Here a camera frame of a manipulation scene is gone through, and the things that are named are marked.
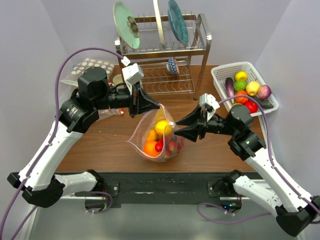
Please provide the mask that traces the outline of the yellow lemon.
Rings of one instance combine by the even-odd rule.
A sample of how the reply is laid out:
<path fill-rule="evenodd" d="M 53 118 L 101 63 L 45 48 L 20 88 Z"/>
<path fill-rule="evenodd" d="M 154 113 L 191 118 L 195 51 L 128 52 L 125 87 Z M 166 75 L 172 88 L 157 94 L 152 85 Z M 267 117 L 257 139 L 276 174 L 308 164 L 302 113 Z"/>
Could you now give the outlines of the yellow lemon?
<path fill-rule="evenodd" d="M 173 127 L 165 119 L 158 121 L 154 129 L 156 133 L 161 137 L 168 136 L 173 132 Z"/>

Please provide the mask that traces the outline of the yellow apple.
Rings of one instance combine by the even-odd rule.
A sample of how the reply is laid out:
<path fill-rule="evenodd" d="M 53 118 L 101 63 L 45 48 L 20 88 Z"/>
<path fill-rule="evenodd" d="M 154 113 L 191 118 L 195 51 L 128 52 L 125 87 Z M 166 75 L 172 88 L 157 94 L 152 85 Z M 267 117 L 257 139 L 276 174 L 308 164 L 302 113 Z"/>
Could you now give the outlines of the yellow apple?
<path fill-rule="evenodd" d="M 155 141 L 155 142 L 158 141 L 158 133 L 156 132 L 155 129 L 150 130 L 148 137 L 147 137 L 147 141 Z"/>

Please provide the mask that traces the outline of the clear polka dot zip bag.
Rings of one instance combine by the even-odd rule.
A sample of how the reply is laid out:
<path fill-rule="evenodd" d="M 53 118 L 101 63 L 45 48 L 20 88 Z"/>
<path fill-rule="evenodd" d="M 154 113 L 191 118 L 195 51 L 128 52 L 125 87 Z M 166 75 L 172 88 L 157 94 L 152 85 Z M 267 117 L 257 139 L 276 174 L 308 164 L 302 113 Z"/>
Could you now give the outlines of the clear polka dot zip bag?
<path fill-rule="evenodd" d="M 127 143 L 129 143 L 133 149 L 143 158 L 148 159 L 153 162 L 163 163 L 168 161 L 169 159 L 165 159 L 165 137 L 159 136 L 158 140 L 163 139 L 163 150 L 156 157 L 150 157 L 144 153 L 144 144 L 147 141 L 147 137 L 151 129 L 155 129 L 155 125 L 160 120 L 167 120 L 169 124 L 172 126 L 173 131 L 170 135 L 174 135 L 174 131 L 178 130 L 173 117 L 169 113 L 169 111 L 165 108 L 164 105 L 160 105 L 160 109 L 151 110 L 143 115 L 141 120 L 139 121 L 137 127 L 135 128 L 133 134 L 128 139 Z"/>

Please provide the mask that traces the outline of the red chili pepper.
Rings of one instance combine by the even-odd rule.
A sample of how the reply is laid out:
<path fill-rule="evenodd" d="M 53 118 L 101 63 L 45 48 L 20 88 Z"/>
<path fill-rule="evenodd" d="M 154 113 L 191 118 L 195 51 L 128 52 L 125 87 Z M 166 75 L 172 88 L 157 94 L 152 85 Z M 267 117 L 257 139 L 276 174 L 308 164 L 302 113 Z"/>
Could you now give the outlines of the red chili pepper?
<path fill-rule="evenodd" d="M 163 150 L 163 147 L 164 147 L 164 140 L 163 139 L 159 139 L 155 144 L 155 150 L 157 152 L 161 152 Z"/>

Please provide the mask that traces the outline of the orange fruit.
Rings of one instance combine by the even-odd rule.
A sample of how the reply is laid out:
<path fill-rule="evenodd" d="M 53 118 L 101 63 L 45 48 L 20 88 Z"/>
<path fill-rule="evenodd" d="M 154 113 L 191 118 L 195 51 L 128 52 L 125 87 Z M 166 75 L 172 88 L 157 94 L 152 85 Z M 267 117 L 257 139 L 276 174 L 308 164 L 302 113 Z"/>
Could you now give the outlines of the orange fruit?
<path fill-rule="evenodd" d="M 157 142 L 154 140 L 148 140 L 144 143 L 143 152 L 149 157 L 157 157 L 161 152 L 156 150 Z"/>

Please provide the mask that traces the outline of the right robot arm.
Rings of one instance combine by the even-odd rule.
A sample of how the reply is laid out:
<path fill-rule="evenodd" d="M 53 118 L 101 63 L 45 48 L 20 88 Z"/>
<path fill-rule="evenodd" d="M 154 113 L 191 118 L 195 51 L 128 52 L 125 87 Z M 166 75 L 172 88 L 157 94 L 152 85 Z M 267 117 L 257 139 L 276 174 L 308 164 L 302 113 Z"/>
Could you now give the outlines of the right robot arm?
<path fill-rule="evenodd" d="M 197 106 L 190 114 L 177 121 L 183 128 L 177 136 L 196 142 L 207 133 L 230 136 L 232 152 L 254 168 L 270 186 L 270 190 L 256 184 L 244 173 L 233 170 L 218 180 L 213 187 L 227 196 L 245 196 L 266 209 L 278 225 L 290 236 L 296 237 L 308 225 L 317 224 L 320 215 L 320 197 L 312 196 L 300 187 L 277 163 L 266 143 L 251 130 L 253 117 L 249 109 L 234 105 L 223 118 Z"/>

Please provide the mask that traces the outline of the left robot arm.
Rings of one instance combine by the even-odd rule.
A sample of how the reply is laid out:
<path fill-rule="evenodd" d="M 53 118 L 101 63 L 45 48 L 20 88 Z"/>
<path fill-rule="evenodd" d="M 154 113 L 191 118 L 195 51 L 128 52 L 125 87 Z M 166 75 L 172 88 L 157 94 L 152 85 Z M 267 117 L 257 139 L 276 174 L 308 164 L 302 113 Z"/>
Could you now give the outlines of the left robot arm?
<path fill-rule="evenodd" d="M 144 92 L 140 81 L 144 72 L 134 63 L 122 69 L 125 88 L 110 87 L 101 67 L 86 69 L 56 114 L 57 120 L 39 150 L 20 172 L 9 174 L 8 182 L 31 205 L 48 208 L 61 197 L 79 192 L 99 196 L 105 188 L 104 178 L 94 170 L 72 175 L 56 174 L 56 169 L 70 148 L 99 118 L 100 110 L 128 108 L 134 117 L 160 105 Z"/>

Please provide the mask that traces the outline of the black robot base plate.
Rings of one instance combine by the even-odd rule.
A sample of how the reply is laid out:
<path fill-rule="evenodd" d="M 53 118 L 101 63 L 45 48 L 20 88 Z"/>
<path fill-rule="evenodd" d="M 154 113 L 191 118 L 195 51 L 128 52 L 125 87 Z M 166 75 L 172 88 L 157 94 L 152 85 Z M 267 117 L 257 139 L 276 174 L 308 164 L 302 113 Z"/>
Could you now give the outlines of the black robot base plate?
<path fill-rule="evenodd" d="M 238 197 L 223 182 L 226 172 L 103 172 L 101 176 L 114 208 L 124 204 L 197 205 Z"/>

